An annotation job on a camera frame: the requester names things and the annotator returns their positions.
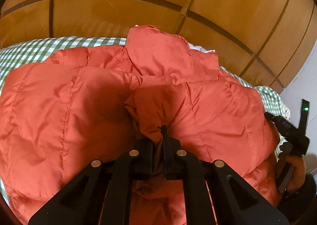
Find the floral bed cover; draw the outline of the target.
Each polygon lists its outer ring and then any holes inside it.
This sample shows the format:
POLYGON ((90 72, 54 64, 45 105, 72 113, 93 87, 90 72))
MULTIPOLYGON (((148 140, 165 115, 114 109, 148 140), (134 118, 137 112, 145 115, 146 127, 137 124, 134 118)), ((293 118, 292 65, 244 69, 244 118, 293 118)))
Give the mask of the floral bed cover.
POLYGON ((285 118, 287 121, 291 119, 291 111, 285 104, 282 104, 282 117, 285 118))

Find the wooden wardrobe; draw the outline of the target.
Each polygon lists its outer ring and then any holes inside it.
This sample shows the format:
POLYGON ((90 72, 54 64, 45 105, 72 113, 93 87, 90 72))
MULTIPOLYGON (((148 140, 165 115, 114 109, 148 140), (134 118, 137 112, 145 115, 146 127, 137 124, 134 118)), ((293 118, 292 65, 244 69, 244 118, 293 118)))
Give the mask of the wooden wardrobe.
POLYGON ((313 0, 1 0, 1 47, 38 38, 123 38, 152 25, 214 49, 222 66, 278 92, 316 42, 313 0))

